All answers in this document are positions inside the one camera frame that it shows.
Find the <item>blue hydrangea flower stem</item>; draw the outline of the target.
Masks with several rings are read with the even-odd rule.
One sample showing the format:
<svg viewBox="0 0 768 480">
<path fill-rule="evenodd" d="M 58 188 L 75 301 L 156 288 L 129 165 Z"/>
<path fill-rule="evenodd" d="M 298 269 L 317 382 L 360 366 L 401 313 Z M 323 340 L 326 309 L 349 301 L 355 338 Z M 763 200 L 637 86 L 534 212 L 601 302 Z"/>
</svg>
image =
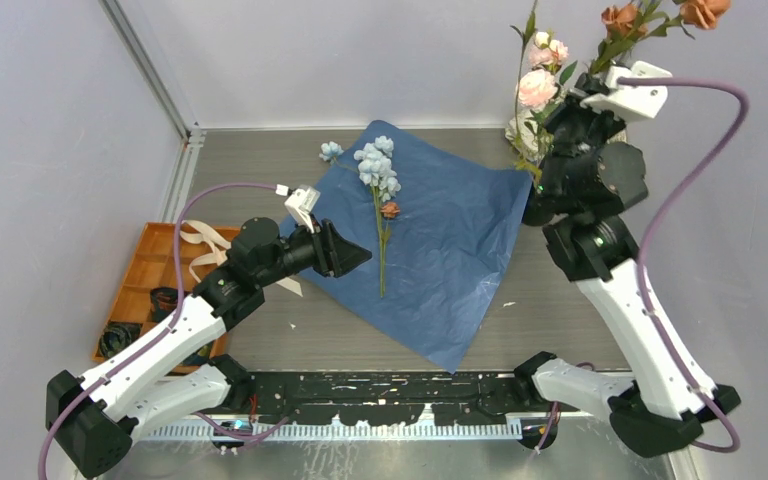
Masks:
<svg viewBox="0 0 768 480">
<path fill-rule="evenodd" d="M 358 162 L 360 182 L 370 192 L 375 210 L 375 222 L 379 245 L 379 295 L 386 294 L 387 249 L 393 235 L 391 223 L 401 210 L 395 201 L 402 186 L 393 167 L 395 142 L 387 136 L 376 137 L 353 156 Z"/>
</svg>

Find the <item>pink rose flower stem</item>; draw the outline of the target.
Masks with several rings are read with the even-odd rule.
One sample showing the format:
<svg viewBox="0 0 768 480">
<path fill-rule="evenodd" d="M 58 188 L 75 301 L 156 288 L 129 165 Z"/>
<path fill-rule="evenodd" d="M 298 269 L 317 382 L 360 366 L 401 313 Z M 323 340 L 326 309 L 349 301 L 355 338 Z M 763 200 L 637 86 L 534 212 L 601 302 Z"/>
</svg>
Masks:
<svg viewBox="0 0 768 480">
<path fill-rule="evenodd" d="M 519 74 L 513 118 L 523 110 L 539 112 L 544 126 L 549 114 L 565 98 L 566 84 L 576 72 L 578 62 L 569 60 L 567 45 L 552 30 L 535 32 L 522 60 L 522 67 L 527 70 Z M 520 157 L 522 163 L 534 165 Z"/>
</svg>

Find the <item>blue paper flower bouquet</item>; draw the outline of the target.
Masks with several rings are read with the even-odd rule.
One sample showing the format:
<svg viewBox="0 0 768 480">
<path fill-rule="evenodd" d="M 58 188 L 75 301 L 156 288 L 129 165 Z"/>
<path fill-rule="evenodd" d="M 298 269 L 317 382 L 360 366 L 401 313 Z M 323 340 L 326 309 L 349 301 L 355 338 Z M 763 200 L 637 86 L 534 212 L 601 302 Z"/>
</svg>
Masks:
<svg viewBox="0 0 768 480">
<path fill-rule="evenodd" d="M 376 137 L 395 142 L 393 167 L 402 189 L 391 223 L 386 294 L 379 295 L 379 245 L 370 192 L 354 173 L 319 158 L 329 141 L 340 161 Z M 285 131 L 296 159 L 281 156 L 284 173 L 314 166 L 307 181 L 321 193 L 315 214 L 372 252 L 341 278 L 304 271 L 302 297 L 293 297 L 295 323 L 344 352 L 354 346 L 349 323 L 364 323 L 433 368 L 459 369 L 491 307 L 515 253 L 531 186 L 511 167 L 512 150 L 498 128 L 401 129 L 376 120 L 359 130 Z"/>
</svg>

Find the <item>cream ribbon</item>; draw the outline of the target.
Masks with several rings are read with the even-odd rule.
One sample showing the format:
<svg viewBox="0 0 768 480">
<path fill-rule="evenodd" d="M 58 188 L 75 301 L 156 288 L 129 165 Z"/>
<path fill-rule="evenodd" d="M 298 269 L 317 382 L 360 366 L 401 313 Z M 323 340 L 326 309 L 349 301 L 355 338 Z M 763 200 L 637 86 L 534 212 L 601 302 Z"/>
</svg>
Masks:
<svg viewBox="0 0 768 480">
<path fill-rule="evenodd" d="M 227 260 L 227 251 L 231 248 L 231 242 L 224 238 L 217 230 L 208 224 L 197 220 L 185 220 L 184 226 L 191 231 L 182 230 L 179 235 L 189 244 L 205 244 L 210 252 L 193 259 L 188 265 L 188 271 L 196 282 L 201 278 L 197 275 L 195 267 L 216 265 L 219 266 Z"/>
</svg>

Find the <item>orange rose flower stem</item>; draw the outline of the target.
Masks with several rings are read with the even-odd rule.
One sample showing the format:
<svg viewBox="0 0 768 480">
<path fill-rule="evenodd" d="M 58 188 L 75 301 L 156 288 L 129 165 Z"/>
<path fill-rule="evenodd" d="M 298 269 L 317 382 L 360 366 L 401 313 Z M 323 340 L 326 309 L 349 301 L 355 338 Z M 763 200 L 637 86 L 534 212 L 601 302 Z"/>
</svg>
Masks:
<svg viewBox="0 0 768 480">
<path fill-rule="evenodd" d="M 680 29 L 688 37 L 693 36 L 690 27 L 714 30 L 720 19 L 732 8 L 730 0 L 676 1 L 674 5 L 674 9 L 666 10 L 659 1 L 627 1 L 622 5 L 614 4 L 605 8 L 600 15 L 605 36 L 598 44 L 596 56 L 587 64 L 586 71 L 590 74 L 603 74 L 628 57 L 637 44 L 649 38 L 665 37 L 672 29 Z M 527 70 L 527 67 L 522 67 L 522 57 L 531 37 L 537 31 L 549 31 L 540 30 L 537 26 L 537 6 L 537 2 L 532 4 L 524 28 L 513 28 L 521 41 L 518 79 L 519 74 Z M 514 168 L 527 171 L 538 180 L 541 176 L 539 164 L 534 166 L 522 163 L 519 152 L 511 147 L 517 153 Z"/>
</svg>

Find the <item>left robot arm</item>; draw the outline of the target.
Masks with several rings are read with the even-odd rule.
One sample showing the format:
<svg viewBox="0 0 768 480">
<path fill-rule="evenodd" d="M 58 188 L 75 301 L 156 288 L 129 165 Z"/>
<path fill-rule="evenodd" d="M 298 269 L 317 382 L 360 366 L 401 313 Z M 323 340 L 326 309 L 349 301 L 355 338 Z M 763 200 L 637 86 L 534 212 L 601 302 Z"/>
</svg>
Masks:
<svg viewBox="0 0 768 480">
<path fill-rule="evenodd" d="M 329 220 L 298 226 L 289 236 L 264 217 L 246 221 L 226 260 L 162 322 L 104 364 L 47 385 L 46 427 L 80 473 L 111 470 L 147 434 L 191 413 L 251 404 L 252 375 L 230 355 L 208 360 L 174 381 L 160 380 L 199 348 L 218 339 L 265 302 L 265 287 L 306 269 L 339 278 L 370 260 Z"/>
</svg>

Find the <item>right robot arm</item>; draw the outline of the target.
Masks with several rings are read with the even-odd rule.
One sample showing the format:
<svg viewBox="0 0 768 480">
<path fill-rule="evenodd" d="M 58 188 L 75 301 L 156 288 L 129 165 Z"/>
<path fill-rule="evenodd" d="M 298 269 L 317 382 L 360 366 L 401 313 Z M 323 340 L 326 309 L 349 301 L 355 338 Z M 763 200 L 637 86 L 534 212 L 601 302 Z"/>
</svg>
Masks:
<svg viewBox="0 0 768 480">
<path fill-rule="evenodd" d="M 705 424 L 725 421 L 741 402 L 704 372 L 664 312 L 645 267 L 654 228 L 636 240 L 622 218 L 648 188 L 642 152 L 617 135 L 655 118 L 676 84 L 643 61 L 580 76 L 544 123 L 553 142 L 523 216 L 601 315 L 630 373 L 601 374 L 541 352 L 515 369 L 516 400 L 531 411 L 549 403 L 586 412 L 644 458 L 699 446 Z"/>
</svg>

